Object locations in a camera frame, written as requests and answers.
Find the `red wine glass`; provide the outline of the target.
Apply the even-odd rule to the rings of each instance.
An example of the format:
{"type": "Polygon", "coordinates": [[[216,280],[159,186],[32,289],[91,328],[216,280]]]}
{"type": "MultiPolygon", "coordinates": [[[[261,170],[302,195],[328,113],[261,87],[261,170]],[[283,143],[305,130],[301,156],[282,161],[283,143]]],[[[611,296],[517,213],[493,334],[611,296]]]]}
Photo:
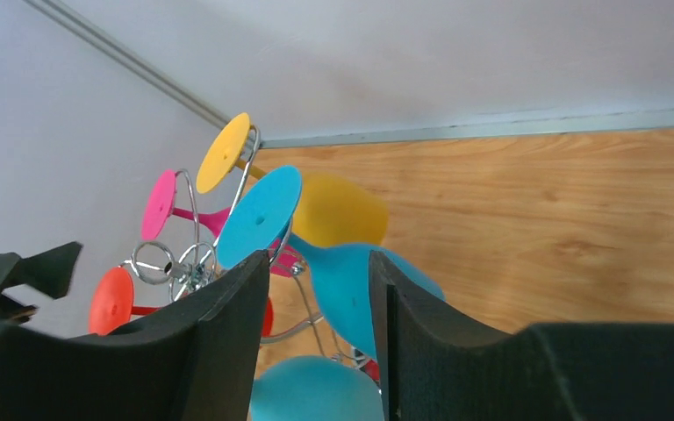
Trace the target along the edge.
{"type": "Polygon", "coordinates": [[[132,277],[124,268],[112,268],[98,284],[89,311],[89,333],[120,337],[130,334],[151,336],[185,335],[196,328],[196,310],[207,310],[207,299],[219,303],[220,297],[211,291],[220,284],[229,284],[229,275],[223,275],[210,285],[191,294],[179,303],[162,307],[142,307],[135,304],[132,277]]]}

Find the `blue wine glass front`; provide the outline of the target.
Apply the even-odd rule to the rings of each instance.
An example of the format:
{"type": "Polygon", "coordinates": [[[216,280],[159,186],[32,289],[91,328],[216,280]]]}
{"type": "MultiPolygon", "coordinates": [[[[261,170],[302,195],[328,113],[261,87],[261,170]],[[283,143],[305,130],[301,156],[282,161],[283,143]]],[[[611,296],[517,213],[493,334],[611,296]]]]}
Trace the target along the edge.
{"type": "Polygon", "coordinates": [[[281,361],[253,384],[253,420],[383,420],[377,385],[359,370],[325,357],[281,361]]]}

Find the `blue wine glass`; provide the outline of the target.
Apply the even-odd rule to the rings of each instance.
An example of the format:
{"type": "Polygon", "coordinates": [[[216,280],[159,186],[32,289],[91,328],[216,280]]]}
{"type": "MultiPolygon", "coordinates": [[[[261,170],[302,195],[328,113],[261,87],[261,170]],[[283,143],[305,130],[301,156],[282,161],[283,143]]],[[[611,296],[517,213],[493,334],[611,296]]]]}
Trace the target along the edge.
{"type": "MultiPolygon", "coordinates": [[[[256,183],[235,206],[219,235],[221,267],[231,269],[258,250],[267,250],[290,225],[301,197],[303,176],[292,165],[275,169],[256,183]]],[[[406,259],[367,243],[314,246],[292,233],[289,246],[305,258],[317,304],[326,321],[351,346],[377,358],[369,300],[369,254],[384,253],[414,283],[446,299],[437,282],[406,259]]]]}
{"type": "Polygon", "coordinates": [[[253,384],[253,420],[383,420],[377,385],[359,370],[325,357],[281,361],[253,384]]]}

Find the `pink wine glass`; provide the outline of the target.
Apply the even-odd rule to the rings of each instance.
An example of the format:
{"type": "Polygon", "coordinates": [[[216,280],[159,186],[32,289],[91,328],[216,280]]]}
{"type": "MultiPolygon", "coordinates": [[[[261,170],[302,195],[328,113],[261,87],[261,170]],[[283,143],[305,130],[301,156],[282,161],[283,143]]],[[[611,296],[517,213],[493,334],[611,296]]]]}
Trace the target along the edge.
{"type": "Polygon", "coordinates": [[[161,173],[148,196],[141,219],[140,236],[144,241],[157,240],[170,219],[181,219],[190,224],[191,240],[214,242],[220,235],[230,210],[231,208],[227,207],[213,213],[201,212],[197,206],[197,196],[193,191],[189,172],[185,169],[167,169],[161,173]],[[179,178],[183,178],[187,184],[186,193],[189,199],[187,209],[176,203],[179,178]]]}

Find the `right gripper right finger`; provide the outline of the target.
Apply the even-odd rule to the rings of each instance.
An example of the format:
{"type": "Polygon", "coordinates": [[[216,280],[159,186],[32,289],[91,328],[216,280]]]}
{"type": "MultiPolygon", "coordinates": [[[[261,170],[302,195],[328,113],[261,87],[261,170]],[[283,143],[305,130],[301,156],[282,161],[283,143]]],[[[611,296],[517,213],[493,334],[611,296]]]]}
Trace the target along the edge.
{"type": "Polygon", "coordinates": [[[369,257],[389,420],[674,420],[674,324],[536,323],[509,334],[369,257]]]}

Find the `chrome wine glass rack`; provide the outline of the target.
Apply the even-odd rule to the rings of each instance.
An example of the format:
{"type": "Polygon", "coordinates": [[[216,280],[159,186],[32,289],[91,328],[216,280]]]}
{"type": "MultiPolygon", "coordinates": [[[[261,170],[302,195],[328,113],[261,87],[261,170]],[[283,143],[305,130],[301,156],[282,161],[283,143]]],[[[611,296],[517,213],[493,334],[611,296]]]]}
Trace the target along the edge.
{"type": "MultiPolygon", "coordinates": [[[[200,240],[198,242],[193,241],[179,258],[176,258],[170,249],[159,241],[142,241],[133,249],[131,258],[118,265],[118,268],[128,266],[135,276],[150,285],[167,283],[169,301],[173,303],[183,296],[212,283],[216,279],[216,275],[223,274],[222,271],[218,272],[216,269],[218,262],[216,255],[217,241],[218,239],[213,243],[200,240]],[[164,252],[167,257],[166,265],[163,268],[160,268],[140,261],[138,254],[140,249],[144,246],[153,246],[164,252]]],[[[319,351],[326,355],[319,336],[319,329],[316,327],[318,323],[324,320],[322,317],[323,315],[320,312],[312,311],[309,299],[298,278],[299,274],[302,274],[305,271],[305,259],[292,247],[281,246],[281,240],[276,240],[269,251],[274,252],[273,255],[276,256],[274,263],[271,263],[270,273],[283,278],[290,278],[297,284],[307,312],[307,317],[285,331],[272,333],[275,311],[270,298],[268,298],[262,327],[261,345],[269,346],[283,342],[300,332],[311,329],[319,351]]],[[[335,331],[332,330],[331,334],[335,350],[337,351],[337,353],[333,355],[333,360],[337,360],[338,362],[351,360],[351,364],[354,368],[360,369],[365,373],[369,372],[369,367],[376,366],[373,360],[358,352],[354,347],[352,347],[350,355],[343,353],[335,331]]]]}

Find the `yellow wine glass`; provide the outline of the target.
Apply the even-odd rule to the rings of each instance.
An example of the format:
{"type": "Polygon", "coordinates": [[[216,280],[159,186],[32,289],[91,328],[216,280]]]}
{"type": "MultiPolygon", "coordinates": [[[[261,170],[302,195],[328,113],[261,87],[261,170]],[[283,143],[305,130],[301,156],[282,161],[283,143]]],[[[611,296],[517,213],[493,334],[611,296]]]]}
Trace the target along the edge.
{"type": "MultiPolygon", "coordinates": [[[[197,192],[210,192],[234,168],[242,171],[238,194],[249,178],[261,180],[267,172],[254,164],[261,143],[259,129],[248,113],[230,119],[199,166],[197,192]]],[[[343,176],[313,170],[303,170],[301,174],[303,189],[293,219],[299,237],[320,247],[383,243],[390,217],[383,199],[343,176]]]]}

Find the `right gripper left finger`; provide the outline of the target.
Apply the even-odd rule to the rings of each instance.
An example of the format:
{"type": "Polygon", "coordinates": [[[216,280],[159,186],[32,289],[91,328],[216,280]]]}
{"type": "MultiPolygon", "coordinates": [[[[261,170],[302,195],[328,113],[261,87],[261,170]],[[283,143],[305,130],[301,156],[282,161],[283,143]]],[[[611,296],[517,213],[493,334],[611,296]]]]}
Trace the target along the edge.
{"type": "Polygon", "coordinates": [[[268,292],[256,251],[104,336],[0,322],[0,420],[244,420],[268,292]]]}

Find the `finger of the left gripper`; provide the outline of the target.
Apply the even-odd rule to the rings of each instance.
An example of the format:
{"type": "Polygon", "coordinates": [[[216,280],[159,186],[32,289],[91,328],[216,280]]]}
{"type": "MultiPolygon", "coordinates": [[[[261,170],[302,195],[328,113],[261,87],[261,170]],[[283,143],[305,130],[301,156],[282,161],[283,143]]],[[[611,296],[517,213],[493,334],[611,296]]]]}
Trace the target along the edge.
{"type": "Polygon", "coordinates": [[[12,272],[9,286],[26,285],[53,299],[63,298],[69,292],[82,249],[80,242],[71,241],[22,258],[12,272]]]}

